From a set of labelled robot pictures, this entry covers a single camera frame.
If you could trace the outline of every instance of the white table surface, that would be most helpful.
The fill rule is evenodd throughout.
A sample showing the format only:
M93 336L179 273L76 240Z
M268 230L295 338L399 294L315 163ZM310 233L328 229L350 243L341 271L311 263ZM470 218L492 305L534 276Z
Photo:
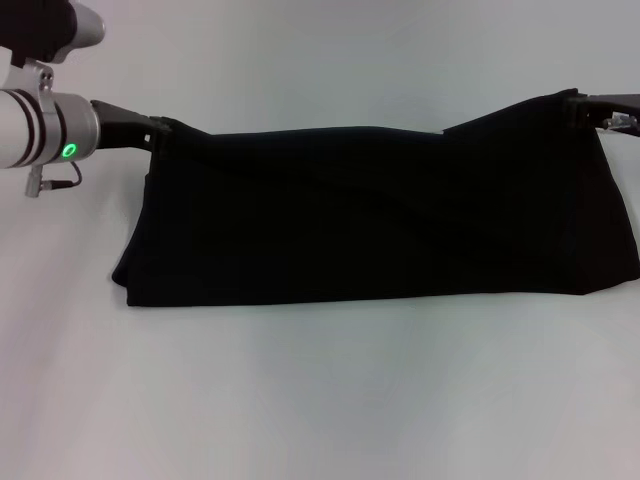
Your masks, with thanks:
M640 92L631 0L86 4L108 37L56 89L210 132L432 131L574 86ZM638 232L640 140L603 140ZM640 475L640 282L130 309L109 276L148 155L81 166L81 187L39 200L0 172L0 478Z

